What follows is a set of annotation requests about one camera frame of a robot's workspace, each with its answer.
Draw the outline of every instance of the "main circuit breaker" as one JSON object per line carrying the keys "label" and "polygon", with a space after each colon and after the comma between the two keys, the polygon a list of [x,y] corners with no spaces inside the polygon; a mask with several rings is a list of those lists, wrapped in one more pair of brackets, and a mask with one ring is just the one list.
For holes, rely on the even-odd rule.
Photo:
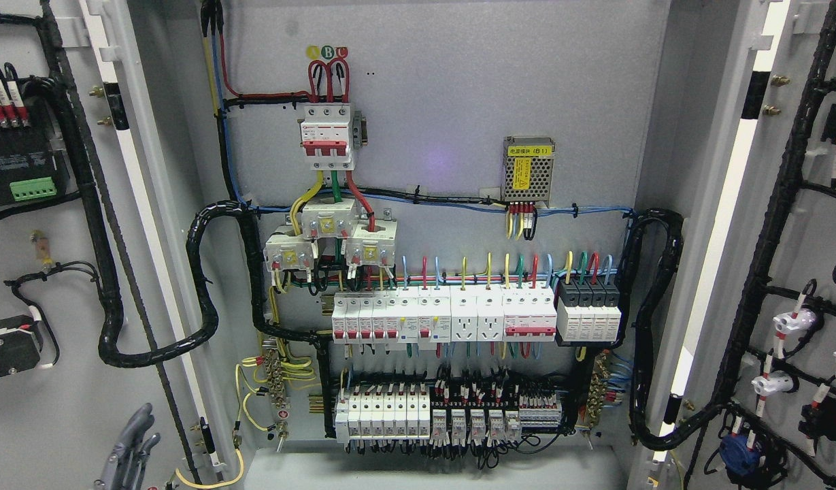
{"label": "main circuit breaker", "polygon": [[315,170],[354,170],[361,119],[350,103],[307,103],[300,121],[300,146]]}
{"label": "main circuit breaker", "polygon": [[557,332],[551,288],[492,284],[409,287],[337,293],[333,309],[336,344],[440,342],[551,342]]}

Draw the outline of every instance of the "green wire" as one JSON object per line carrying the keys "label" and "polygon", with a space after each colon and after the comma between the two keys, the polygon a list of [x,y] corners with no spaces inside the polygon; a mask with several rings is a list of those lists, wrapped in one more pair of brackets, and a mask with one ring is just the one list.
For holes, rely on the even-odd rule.
{"label": "green wire", "polygon": [[584,276],[586,276],[586,264],[588,264],[589,261],[590,261],[590,259],[588,259],[588,257],[586,256],[586,252],[582,252],[582,258],[580,258],[580,263],[581,264],[578,266],[578,269],[580,269],[580,275],[582,275],[582,276],[580,276],[580,279],[578,280],[579,284],[584,283]]}
{"label": "green wire", "polygon": [[330,187],[333,187],[333,202],[342,202],[342,191],[339,189],[338,171],[330,171]]}
{"label": "green wire", "polygon": [[518,269],[514,271],[518,275],[518,289],[523,289],[524,282],[524,257],[518,255]]}

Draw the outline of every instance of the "blue wire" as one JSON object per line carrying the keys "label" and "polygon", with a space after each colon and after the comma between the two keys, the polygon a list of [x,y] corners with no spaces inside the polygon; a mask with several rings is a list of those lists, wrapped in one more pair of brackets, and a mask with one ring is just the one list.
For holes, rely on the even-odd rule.
{"label": "blue wire", "polygon": [[[213,72],[213,74],[215,74],[215,88],[216,88],[216,92],[218,93],[218,94],[216,94],[216,96],[218,96],[219,104],[223,108],[224,107],[224,92],[221,89],[221,78],[220,78],[220,75],[218,74],[218,47],[216,47],[218,45],[218,43],[215,43],[214,41],[212,41],[212,42],[210,42],[210,44],[212,45],[212,65],[213,65],[212,66],[212,72]],[[235,172],[233,170],[233,155],[231,153],[231,146],[232,146],[231,145],[231,132],[230,132],[230,129],[228,128],[228,125],[227,125],[227,115],[224,114],[224,110],[221,111],[221,127],[222,127],[222,131],[224,131],[224,147],[225,147],[226,152],[227,152],[228,176],[230,176],[230,178],[231,178],[231,186],[233,187],[233,193],[234,193],[235,197],[237,198],[237,201],[241,202],[241,204],[244,204],[244,205],[248,206],[249,208],[256,209],[257,211],[261,211],[263,213],[286,213],[287,211],[290,211],[290,208],[271,208],[271,207],[263,207],[263,206],[252,206],[252,205],[248,204],[248,202],[246,202],[246,200],[243,198],[243,196],[241,196],[241,193],[239,192],[239,185],[237,183],[237,176],[235,175]]]}
{"label": "blue wire", "polygon": [[626,357],[621,357],[620,355],[615,353],[613,350],[611,351],[611,355],[614,356],[614,357],[617,357],[617,359],[619,359],[619,360],[622,360],[624,363],[627,363],[627,365],[631,365],[633,363],[632,361],[626,359]]}
{"label": "blue wire", "polygon": [[602,267],[605,268],[605,286],[611,285],[611,266],[613,266],[613,264],[614,257],[611,257],[611,254],[608,254],[605,255],[605,260],[602,261],[602,264],[599,266],[600,269],[602,269]]}
{"label": "blue wire", "polygon": [[548,254],[548,283],[546,283],[548,288],[551,287],[552,277],[554,277],[554,257],[551,257],[551,254]]}

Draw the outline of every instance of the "yellow wire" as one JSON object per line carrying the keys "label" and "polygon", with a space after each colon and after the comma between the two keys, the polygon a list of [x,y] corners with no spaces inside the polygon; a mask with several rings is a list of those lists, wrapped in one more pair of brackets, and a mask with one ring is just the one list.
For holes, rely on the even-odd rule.
{"label": "yellow wire", "polygon": [[681,468],[681,463],[679,462],[678,455],[675,454],[675,451],[669,451],[672,455],[672,460],[675,462],[675,468],[678,470],[678,478],[681,481],[681,490],[684,490],[684,474],[683,468]]}
{"label": "yellow wire", "polygon": [[505,271],[504,271],[503,273],[505,274],[505,288],[506,288],[506,289],[510,289],[510,288],[511,288],[511,285],[510,285],[510,284],[509,284],[509,282],[508,282],[508,257],[509,257],[509,255],[508,255],[508,254],[505,254]]}
{"label": "yellow wire", "polygon": [[231,485],[235,484],[235,482],[240,481],[243,478],[243,475],[246,473],[246,462],[243,461],[243,453],[239,450],[238,447],[233,449],[235,453],[237,453],[237,460],[239,461],[239,472],[237,473],[237,477],[230,481],[219,481],[213,485],[200,485],[197,483],[191,483],[190,481],[185,480],[185,477],[182,476],[182,472],[179,471],[179,468],[175,469],[175,476],[179,478],[186,486],[191,488],[200,488],[203,490],[210,489],[210,488],[222,488],[222,487],[230,487]]}
{"label": "yellow wire", "polygon": [[315,185],[309,187],[309,190],[305,192],[304,195],[301,195],[294,201],[294,204],[290,206],[290,223],[294,227],[294,233],[297,236],[300,236],[300,223],[297,221],[297,212],[300,210],[303,204],[309,201],[309,199],[315,197],[318,191],[321,190],[321,186],[324,186],[324,172],[318,170],[317,171],[317,180],[315,180]]}
{"label": "yellow wire", "polygon": [[290,380],[288,380],[288,382],[289,382],[289,384],[291,384],[291,387],[290,387],[291,390],[294,390],[294,391],[302,391],[302,390],[307,390],[308,388],[316,388],[316,387],[321,386],[320,382],[313,382],[311,385],[303,385],[302,387],[294,387],[294,385],[292,384],[293,382],[291,382]]}
{"label": "yellow wire", "polygon": [[267,295],[269,297],[269,309],[272,310],[272,320],[274,323],[280,323],[278,317],[278,304],[275,302],[275,291],[269,288]]}
{"label": "yellow wire", "polygon": [[487,289],[490,289],[490,275],[491,275],[492,254],[487,252]]}
{"label": "yellow wire", "polygon": [[252,395],[253,395],[253,393],[246,393],[246,396],[243,398],[243,404],[241,405],[241,407],[243,407],[243,413],[246,415],[246,418],[249,419],[249,422],[251,422],[252,425],[255,426],[255,428],[257,430],[266,432],[267,427],[258,424],[257,421],[255,421],[254,417],[249,413],[248,402],[249,402],[249,397],[252,396]]}
{"label": "yellow wire", "polygon": [[206,55],[206,74],[209,76],[209,92],[212,94],[212,109],[218,114],[218,91],[215,89],[215,71],[212,66],[212,49],[209,46],[209,38],[203,38],[203,53]]}
{"label": "yellow wire", "polygon": [[572,261],[573,261],[572,250],[566,254],[566,283],[569,283],[569,280],[572,279]]}
{"label": "yellow wire", "polygon": [[515,240],[520,240],[520,237],[524,235],[524,224],[526,224],[526,218],[524,215],[520,215],[520,226],[518,227],[518,235],[514,237]]}
{"label": "yellow wire", "polygon": [[258,371],[260,370],[260,368],[262,368],[262,367],[263,367],[262,365],[259,365],[259,366],[257,366],[257,367],[255,368],[255,370],[252,372],[252,379],[253,379],[253,381],[254,381],[254,382],[261,382],[261,384],[263,384],[264,382],[269,381],[269,378],[264,378],[264,379],[257,378],[257,372],[258,372]]}
{"label": "yellow wire", "polygon": [[514,233],[514,214],[511,211],[505,211],[505,238],[511,239]]}

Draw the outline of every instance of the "miniature circuit breaker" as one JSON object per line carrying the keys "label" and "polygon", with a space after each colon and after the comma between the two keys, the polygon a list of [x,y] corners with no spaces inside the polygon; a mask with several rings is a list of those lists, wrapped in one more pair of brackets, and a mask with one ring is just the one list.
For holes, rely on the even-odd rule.
{"label": "miniature circuit breaker", "polygon": [[315,259],[312,256],[312,243],[294,235],[290,226],[281,226],[269,236],[263,249],[267,269],[276,270],[312,270]]}
{"label": "miniature circuit breaker", "polygon": [[346,241],[349,277],[353,277],[356,268],[362,265],[383,267],[389,270],[395,264],[396,221],[376,223],[374,232],[367,230],[368,224],[367,220],[358,221],[352,237]]}
{"label": "miniature circuit breaker", "polygon": [[333,198],[312,199],[303,206],[300,221],[303,225],[303,238],[343,238],[352,235],[358,218],[358,207],[354,199],[342,199],[334,202]]}
{"label": "miniature circuit breaker", "polygon": [[505,138],[503,165],[505,182],[502,201],[548,202],[554,171],[554,140],[550,137]]}
{"label": "miniature circuit breaker", "polygon": [[350,103],[307,103],[300,146],[315,170],[354,170],[355,114]]}

